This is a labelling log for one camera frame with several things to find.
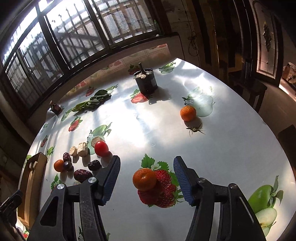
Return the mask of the large red jujube date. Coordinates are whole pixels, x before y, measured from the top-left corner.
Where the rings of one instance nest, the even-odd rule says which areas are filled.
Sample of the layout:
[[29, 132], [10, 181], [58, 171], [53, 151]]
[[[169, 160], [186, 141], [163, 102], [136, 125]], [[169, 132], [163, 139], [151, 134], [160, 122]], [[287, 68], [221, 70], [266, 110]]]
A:
[[93, 174], [85, 169], [78, 169], [74, 171], [74, 179], [80, 183], [93, 177]]

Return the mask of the orange mandarin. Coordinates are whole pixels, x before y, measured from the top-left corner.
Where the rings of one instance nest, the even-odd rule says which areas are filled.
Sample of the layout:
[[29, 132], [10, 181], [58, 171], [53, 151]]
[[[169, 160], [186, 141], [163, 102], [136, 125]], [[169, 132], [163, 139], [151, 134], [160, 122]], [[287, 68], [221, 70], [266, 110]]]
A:
[[132, 177], [133, 185], [140, 191], [147, 191], [157, 183], [157, 177], [153, 170], [149, 168], [142, 168], [137, 170]]
[[196, 109], [193, 106], [186, 105], [180, 110], [180, 116], [183, 121], [192, 121], [196, 117]]

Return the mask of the dark red jujube date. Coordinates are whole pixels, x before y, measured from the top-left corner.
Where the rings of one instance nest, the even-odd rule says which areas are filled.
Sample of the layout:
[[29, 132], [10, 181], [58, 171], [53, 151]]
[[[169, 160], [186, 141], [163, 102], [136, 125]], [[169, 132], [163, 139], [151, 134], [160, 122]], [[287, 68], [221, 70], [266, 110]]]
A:
[[99, 160], [93, 160], [88, 163], [88, 169], [90, 171], [96, 171], [99, 170], [102, 167], [101, 163]]

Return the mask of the red cherry tomato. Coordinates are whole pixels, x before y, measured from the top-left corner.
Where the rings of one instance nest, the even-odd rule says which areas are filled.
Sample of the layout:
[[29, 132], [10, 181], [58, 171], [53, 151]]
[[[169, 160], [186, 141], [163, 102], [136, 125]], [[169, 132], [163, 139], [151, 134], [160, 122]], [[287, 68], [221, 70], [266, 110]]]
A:
[[109, 152], [108, 145], [104, 141], [99, 141], [94, 146], [95, 153], [97, 156], [107, 156]]

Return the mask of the beige block chunk middle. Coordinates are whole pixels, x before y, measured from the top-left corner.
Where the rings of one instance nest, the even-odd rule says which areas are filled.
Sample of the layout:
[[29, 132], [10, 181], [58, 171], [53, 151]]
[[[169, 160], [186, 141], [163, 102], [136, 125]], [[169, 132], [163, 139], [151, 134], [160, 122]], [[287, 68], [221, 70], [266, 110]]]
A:
[[77, 147], [77, 154], [80, 157], [85, 157], [88, 155], [88, 145], [86, 142], [81, 142]]

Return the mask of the round beige chunk slice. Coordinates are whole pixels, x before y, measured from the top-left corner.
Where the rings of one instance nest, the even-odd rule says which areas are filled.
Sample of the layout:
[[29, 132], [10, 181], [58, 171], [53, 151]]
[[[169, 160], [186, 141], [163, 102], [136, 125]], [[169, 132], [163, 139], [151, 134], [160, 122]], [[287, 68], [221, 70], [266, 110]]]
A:
[[104, 141], [104, 139], [102, 139], [100, 136], [95, 136], [92, 140], [91, 140], [91, 146], [94, 148], [97, 142], [101, 142]]

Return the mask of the brown cardboard box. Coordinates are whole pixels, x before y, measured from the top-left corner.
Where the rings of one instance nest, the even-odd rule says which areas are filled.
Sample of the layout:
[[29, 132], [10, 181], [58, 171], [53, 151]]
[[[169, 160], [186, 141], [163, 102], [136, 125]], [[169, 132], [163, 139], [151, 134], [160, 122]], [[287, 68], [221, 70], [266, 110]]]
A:
[[30, 157], [23, 166], [18, 188], [22, 192], [22, 203], [18, 207], [18, 219], [30, 230], [39, 214], [41, 188], [47, 157], [39, 152]]

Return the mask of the dark round plum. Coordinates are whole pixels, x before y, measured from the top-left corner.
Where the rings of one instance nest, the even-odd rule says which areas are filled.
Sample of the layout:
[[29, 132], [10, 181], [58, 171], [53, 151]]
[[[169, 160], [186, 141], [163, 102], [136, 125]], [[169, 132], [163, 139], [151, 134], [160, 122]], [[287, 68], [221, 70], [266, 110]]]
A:
[[72, 162], [71, 161], [65, 161], [64, 162], [64, 164], [63, 164], [63, 169], [65, 170], [65, 171], [71, 171], [71, 170], [73, 170], [73, 164], [72, 164]]

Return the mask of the small beige chunk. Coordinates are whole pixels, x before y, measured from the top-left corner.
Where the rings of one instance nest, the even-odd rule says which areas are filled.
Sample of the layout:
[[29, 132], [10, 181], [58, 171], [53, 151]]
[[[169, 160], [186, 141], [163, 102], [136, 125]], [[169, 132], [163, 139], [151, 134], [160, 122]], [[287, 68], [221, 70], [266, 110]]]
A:
[[76, 148], [75, 146], [72, 146], [72, 147], [70, 148], [70, 150], [69, 150], [69, 155], [70, 155], [70, 156], [73, 156], [73, 157], [75, 157], [75, 156], [78, 155], [78, 153], [77, 153], [77, 148]]

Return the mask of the small dark red date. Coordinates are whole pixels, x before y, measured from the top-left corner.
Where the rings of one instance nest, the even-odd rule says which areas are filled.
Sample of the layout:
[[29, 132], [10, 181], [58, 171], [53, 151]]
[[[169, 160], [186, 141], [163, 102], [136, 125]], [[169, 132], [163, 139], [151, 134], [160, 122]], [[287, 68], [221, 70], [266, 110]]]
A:
[[63, 161], [64, 161], [64, 162], [72, 162], [72, 159], [71, 159], [71, 156], [70, 156], [69, 153], [65, 152], [65, 153], [63, 154]]

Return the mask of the small orange kumquat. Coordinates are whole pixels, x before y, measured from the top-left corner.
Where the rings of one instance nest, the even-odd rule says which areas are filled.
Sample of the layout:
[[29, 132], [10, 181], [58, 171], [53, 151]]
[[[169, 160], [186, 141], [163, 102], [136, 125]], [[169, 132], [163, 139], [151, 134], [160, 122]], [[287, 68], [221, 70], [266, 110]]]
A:
[[54, 169], [57, 172], [63, 172], [64, 171], [64, 161], [59, 159], [54, 163]]

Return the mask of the fruit print tablecloth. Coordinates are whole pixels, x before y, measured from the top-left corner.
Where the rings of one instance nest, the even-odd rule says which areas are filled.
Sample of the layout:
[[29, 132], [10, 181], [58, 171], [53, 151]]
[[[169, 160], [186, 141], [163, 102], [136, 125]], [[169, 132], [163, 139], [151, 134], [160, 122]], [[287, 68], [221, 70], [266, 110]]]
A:
[[[48, 158], [40, 205], [58, 181], [76, 184], [73, 176], [58, 173], [54, 163], [72, 146], [98, 134], [111, 154], [121, 159], [121, 169], [111, 199], [100, 208], [111, 240], [184, 240], [194, 208], [184, 200], [169, 208], [143, 204], [132, 183], [142, 164], [173, 169], [181, 156], [188, 167], [213, 184], [236, 183], [246, 197], [257, 188], [278, 182], [283, 199], [267, 240], [284, 238], [295, 214], [295, 178], [280, 143], [261, 116], [223, 82], [184, 60], [176, 59], [170, 71], [154, 68], [158, 89], [149, 100], [137, 94], [132, 76], [107, 76], [96, 90], [111, 89], [111, 98], [98, 109], [74, 113], [87, 101], [85, 90], [60, 101], [63, 112], [43, 113], [45, 123], [29, 154]], [[183, 121], [180, 110], [196, 109], [192, 121]]]

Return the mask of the green leafy vegetable bunch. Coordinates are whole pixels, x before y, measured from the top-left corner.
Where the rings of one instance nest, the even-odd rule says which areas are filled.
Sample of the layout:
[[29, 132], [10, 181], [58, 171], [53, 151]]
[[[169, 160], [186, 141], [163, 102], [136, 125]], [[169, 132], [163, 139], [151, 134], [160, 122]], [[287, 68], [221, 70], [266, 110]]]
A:
[[107, 100], [111, 98], [111, 94], [105, 90], [101, 89], [95, 93], [89, 100], [85, 102], [81, 102], [77, 104], [73, 109], [72, 112], [79, 112], [85, 110], [93, 110], [96, 109], [98, 106], [104, 104]]

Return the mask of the dark bottle with cork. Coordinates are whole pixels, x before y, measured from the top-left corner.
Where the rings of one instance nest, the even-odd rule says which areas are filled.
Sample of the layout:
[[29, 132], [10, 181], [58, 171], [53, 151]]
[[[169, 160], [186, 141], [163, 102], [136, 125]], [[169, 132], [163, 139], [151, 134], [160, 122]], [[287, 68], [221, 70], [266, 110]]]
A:
[[55, 115], [59, 115], [60, 113], [62, 113], [62, 108], [60, 107], [60, 105], [56, 104], [55, 102], [53, 102], [52, 100], [50, 101], [50, 111], [55, 113]]

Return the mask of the black cup with stick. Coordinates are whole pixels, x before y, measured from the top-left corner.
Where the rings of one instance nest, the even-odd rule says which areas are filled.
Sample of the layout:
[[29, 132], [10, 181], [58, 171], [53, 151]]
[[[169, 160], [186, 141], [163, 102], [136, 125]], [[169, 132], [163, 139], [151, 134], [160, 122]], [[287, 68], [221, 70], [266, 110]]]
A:
[[133, 78], [136, 80], [140, 92], [148, 97], [158, 88], [152, 68], [144, 69], [141, 63], [138, 63], [140, 71], [137, 71]]

